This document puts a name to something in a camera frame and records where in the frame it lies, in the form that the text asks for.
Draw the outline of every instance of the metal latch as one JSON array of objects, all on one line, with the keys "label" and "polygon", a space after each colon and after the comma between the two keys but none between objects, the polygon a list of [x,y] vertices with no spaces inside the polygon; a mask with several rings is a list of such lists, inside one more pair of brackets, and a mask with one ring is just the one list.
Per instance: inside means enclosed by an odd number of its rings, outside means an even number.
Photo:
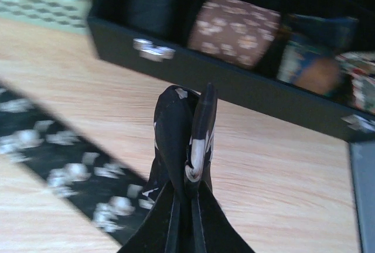
[{"label": "metal latch", "polygon": [[355,131],[362,131],[364,133],[375,132],[375,121],[373,120],[368,120],[355,114],[343,117],[342,120],[349,123],[349,128]]},{"label": "metal latch", "polygon": [[163,61],[164,59],[171,60],[175,51],[168,47],[154,46],[154,44],[146,39],[135,38],[133,40],[133,47],[139,51],[142,58],[152,61]]}]

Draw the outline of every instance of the brown patterned fabric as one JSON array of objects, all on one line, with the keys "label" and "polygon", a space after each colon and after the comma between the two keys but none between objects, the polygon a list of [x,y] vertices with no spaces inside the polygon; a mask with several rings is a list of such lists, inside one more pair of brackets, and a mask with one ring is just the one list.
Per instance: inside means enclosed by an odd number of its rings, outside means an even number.
[{"label": "brown patterned fabric", "polygon": [[243,1],[207,0],[188,47],[251,69],[275,39],[279,20],[279,13]]}]

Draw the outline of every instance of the light green plastic basket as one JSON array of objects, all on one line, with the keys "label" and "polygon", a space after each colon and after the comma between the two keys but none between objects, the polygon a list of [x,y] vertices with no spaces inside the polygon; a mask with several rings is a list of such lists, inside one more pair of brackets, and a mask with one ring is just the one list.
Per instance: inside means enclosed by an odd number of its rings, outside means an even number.
[{"label": "light green plastic basket", "polygon": [[91,0],[0,0],[0,17],[86,34]]}]

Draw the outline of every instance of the wooden table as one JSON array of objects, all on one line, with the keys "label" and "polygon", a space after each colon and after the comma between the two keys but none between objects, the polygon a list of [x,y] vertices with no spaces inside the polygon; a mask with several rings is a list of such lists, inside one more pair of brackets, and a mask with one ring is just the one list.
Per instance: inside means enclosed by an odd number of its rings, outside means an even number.
[{"label": "wooden table", "polygon": [[[168,83],[97,60],[85,36],[5,19],[0,80],[147,177]],[[212,176],[229,221],[258,253],[359,252],[345,142],[219,101]],[[0,177],[0,252],[119,248],[4,157]]]}]

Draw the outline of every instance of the black fabric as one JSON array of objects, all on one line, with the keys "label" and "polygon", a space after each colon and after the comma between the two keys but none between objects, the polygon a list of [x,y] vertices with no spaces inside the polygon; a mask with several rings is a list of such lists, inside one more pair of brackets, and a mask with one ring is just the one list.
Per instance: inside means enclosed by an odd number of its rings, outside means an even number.
[{"label": "black fabric", "polygon": [[230,225],[205,182],[200,184],[197,201],[193,204],[196,205],[193,207],[193,221],[201,223],[207,253],[255,252]]},{"label": "black fabric", "polygon": [[125,20],[133,28],[166,37],[171,31],[175,0],[127,0]]},{"label": "black fabric", "polygon": [[173,253],[165,251],[168,243],[172,242],[171,236],[177,238],[178,232],[173,228],[173,223],[178,219],[172,217],[173,210],[179,208],[173,207],[174,190],[171,181],[164,185],[155,207],[147,215],[144,223],[126,245],[118,253]]},{"label": "black fabric", "polygon": [[155,159],[143,189],[156,202],[118,253],[253,252],[212,195],[217,98],[212,84],[200,96],[170,86],[159,97],[154,118]]},{"label": "black fabric", "polygon": [[121,245],[153,205],[141,193],[146,181],[127,165],[3,84],[0,153],[39,175]]}]

